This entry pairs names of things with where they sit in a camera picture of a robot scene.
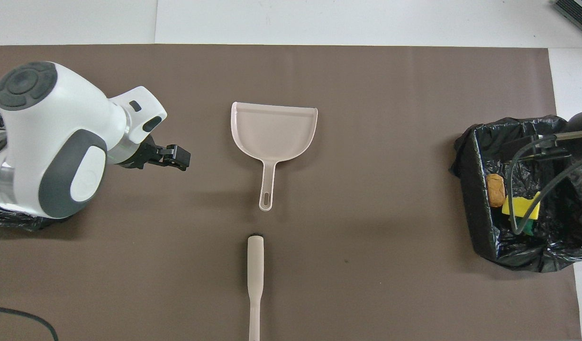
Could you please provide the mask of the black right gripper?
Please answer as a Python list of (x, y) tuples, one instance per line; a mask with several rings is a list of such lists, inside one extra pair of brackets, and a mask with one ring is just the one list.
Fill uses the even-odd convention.
[(557, 160), (570, 158), (572, 154), (566, 147), (558, 145), (557, 134), (529, 135), (508, 143), (508, 161), (519, 154), (518, 161)]

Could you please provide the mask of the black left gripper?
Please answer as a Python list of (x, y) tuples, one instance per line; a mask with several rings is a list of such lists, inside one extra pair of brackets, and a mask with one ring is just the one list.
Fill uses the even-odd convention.
[(151, 135), (148, 135), (131, 157), (117, 162), (116, 165), (127, 169), (143, 169), (146, 164), (152, 164), (185, 172), (188, 165), (184, 162), (191, 162), (191, 153), (176, 144), (161, 147), (155, 143)]

